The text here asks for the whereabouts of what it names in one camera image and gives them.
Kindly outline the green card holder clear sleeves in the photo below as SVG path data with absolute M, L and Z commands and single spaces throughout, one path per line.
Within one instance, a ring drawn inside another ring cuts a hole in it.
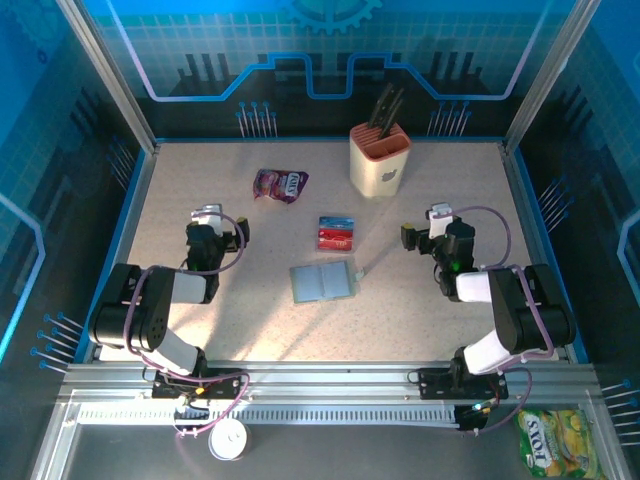
M 292 267 L 289 273 L 295 304 L 352 298 L 364 274 L 346 260 Z

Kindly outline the purple candy bag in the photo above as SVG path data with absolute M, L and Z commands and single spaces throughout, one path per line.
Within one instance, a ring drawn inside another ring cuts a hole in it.
M 291 204 L 300 197 L 308 179 L 304 171 L 260 169 L 253 182 L 253 197 Z

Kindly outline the beige knife block orange top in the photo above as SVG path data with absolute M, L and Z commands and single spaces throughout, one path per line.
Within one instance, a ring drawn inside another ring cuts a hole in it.
M 396 195 L 412 146 L 397 123 L 388 136 L 379 139 L 380 133 L 380 128 L 368 128 L 366 123 L 350 130 L 350 180 L 367 198 Z

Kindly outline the small black electronics board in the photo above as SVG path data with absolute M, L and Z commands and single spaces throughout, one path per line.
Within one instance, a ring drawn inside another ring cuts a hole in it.
M 459 405 L 454 408 L 457 430 L 464 434 L 478 436 L 487 425 L 491 412 L 498 405 L 496 399 L 483 400 L 473 405 Z

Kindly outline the white round lid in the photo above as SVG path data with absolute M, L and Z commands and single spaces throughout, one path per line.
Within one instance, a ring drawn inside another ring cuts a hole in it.
M 250 433 L 247 427 L 235 419 L 222 419 L 212 429 L 208 446 L 218 460 L 239 460 L 248 447 Z

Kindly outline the yellow green candy bag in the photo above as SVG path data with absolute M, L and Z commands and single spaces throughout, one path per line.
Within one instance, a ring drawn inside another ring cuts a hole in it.
M 523 409 L 515 424 L 521 460 L 533 477 L 608 480 L 582 410 Z

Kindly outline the aluminium side rail blue edge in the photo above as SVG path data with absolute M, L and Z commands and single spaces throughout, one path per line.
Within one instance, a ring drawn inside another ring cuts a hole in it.
M 504 145 L 499 147 L 530 258 L 533 263 L 550 266 L 565 300 L 572 307 L 522 155 L 518 149 L 509 152 Z
M 91 300 L 80 340 L 74 355 L 74 363 L 85 363 L 92 358 L 91 341 L 89 340 L 89 323 L 98 304 L 113 266 L 128 259 L 135 238 L 140 215 L 143 209 L 149 184 L 156 164 L 156 154 L 141 151 L 120 210 L 115 230 L 105 257 L 96 290 Z

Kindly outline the black handled knife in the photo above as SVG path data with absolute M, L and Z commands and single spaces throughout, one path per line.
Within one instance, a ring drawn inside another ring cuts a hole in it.
M 396 117 L 399 113 L 399 110 L 404 102 L 403 97 L 399 97 L 397 100 L 393 102 L 393 104 L 387 110 L 385 116 L 383 117 L 382 124 L 380 127 L 380 133 L 378 135 L 378 139 L 382 140 L 390 135 L 391 128 L 396 123 Z
M 372 113 L 368 119 L 368 128 L 376 128 L 382 124 L 384 117 L 386 116 L 386 112 L 393 102 L 395 92 L 395 86 L 392 83 L 386 85 L 382 94 L 377 99 Z

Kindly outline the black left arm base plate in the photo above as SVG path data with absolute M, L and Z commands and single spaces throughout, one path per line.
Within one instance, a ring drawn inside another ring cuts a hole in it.
M 152 381 L 154 399 L 233 400 L 243 380 L 238 368 L 204 368 L 198 382 L 186 381 L 166 373 L 156 373 Z

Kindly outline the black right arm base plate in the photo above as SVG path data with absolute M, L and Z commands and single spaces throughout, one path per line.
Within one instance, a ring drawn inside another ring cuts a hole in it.
M 504 375 L 455 376 L 450 368 L 417 370 L 417 386 L 422 400 L 500 400 L 509 397 Z

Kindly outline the aluminium frame beam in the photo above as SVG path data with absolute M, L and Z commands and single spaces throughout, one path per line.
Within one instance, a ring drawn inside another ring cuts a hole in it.
M 239 369 L 250 376 L 244 400 L 253 404 L 402 404 L 419 402 L 407 376 L 419 368 L 445 369 L 434 362 L 241 362 L 211 361 L 214 369 Z M 594 367 L 566 361 L 529 362 L 533 404 L 578 404 L 603 397 Z M 150 369 L 137 362 L 75 364 L 63 378 L 58 400 L 90 402 L 151 396 Z

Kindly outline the aluminium frame post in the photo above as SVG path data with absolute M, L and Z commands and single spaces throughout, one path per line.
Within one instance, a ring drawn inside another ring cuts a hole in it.
M 154 155 L 157 147 L 155 135 L 88 10 L 77 0 L 55 0 L 55 2 L 140 147 L 146 154 Z
M 549 53 L 507 130 L 503 150 L 512 155 L 524 138 L 581 40 L 602 0 L 575 0 Z

